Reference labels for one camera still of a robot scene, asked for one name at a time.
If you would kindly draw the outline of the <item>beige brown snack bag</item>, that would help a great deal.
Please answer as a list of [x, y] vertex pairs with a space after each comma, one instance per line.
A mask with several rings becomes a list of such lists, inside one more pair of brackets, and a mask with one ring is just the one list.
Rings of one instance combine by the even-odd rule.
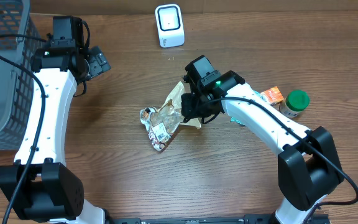
[[181, 96], [184, 93], [184, 84], [178, 82], [160, 108], [150, 106], [140, 111], [140, 122], [145, 126], [152, 147], [158, 152], [164, 151], [170, 144], [179, 125], [201, 128], [197, 118], [183, 122], [185, 117], [181, 114]]

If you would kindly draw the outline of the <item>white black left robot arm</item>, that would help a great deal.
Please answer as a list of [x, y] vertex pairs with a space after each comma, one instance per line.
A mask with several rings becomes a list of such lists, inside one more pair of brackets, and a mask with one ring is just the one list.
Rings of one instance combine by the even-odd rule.
[[107, 72], [99, 47], [90, 46], [87, 23], [55, 16], [53, 31], [30, 60], [34, 81], [29, 118], [10, 166], [0, 167], [0, 188], [8, 212], [43, 223], [111, 223], [109, 212], [85, 199], [82, 181], [66, 166], [65, 134], [78, 85]]

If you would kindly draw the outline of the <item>orange tissue packet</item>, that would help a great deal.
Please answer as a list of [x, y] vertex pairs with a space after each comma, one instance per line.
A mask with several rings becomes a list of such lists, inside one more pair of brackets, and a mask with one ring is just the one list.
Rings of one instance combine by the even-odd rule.
[[260, 92], [260, 97], [270, 105], [277, 105], [284, 100], [284, 97], [277, 86]]

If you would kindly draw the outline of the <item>green lid jar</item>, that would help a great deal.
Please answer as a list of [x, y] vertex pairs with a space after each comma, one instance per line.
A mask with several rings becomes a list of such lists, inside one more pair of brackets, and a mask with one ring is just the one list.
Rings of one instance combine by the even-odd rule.
[[279, 111], [288, 118], [294, 118], [307, 109], [309, 103], [310, 97], [305, 91], [293, 90], [280, 103]]

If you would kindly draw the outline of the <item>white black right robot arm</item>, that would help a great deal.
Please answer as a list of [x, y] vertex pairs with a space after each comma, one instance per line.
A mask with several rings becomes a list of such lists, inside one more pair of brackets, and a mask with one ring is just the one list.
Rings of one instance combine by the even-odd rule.
[[306, 223], [325, 196], [343, 180], [332, 135], [323, 127], [310, 130], [261, 99], [232, 70], [222, 74], [200, 56], [185, 67], [190, 93], [182, 95], [184, 121], [203, 124], [225, 113], [240, 121], [277, 156], [278, 184], [284, 196], [271, 223]]

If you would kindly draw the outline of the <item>teal wet wipes packet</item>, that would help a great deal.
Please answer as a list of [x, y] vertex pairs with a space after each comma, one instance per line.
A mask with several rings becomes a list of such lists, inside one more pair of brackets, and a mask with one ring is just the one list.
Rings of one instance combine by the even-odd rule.
[[[259, 98], [261, 98], [261, 94], [260, 94], [259, 92], [257, 92], [257, 91], [254, 90], [254, 93], [255, 93]], [[236, 119], [236, 118], [234, 118], [234, 117], [231, 118], [231, 122], [232, 122], [232, 123], [237, 123], [237, 124], [239, 124], [239, 125], [241, 125], [241, 126], [244, 126], [244, 123], [242, 123], [241, 121], [239, 121], [238, 119]]]

